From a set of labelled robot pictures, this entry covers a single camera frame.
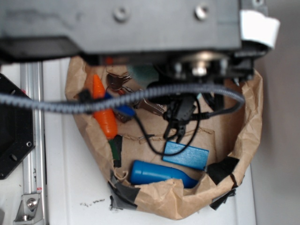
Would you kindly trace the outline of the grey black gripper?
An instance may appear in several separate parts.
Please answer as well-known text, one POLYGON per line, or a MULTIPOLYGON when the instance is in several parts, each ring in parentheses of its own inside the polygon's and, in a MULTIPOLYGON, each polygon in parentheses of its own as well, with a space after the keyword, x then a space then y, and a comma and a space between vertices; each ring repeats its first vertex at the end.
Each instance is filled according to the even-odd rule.
POLYGON ((242 36, 242 13, 267 14, 263 0, 3 0, 1 64, 81 56, 90 65, 163 64, 186 79, 247 78, 269 48, 242 36))

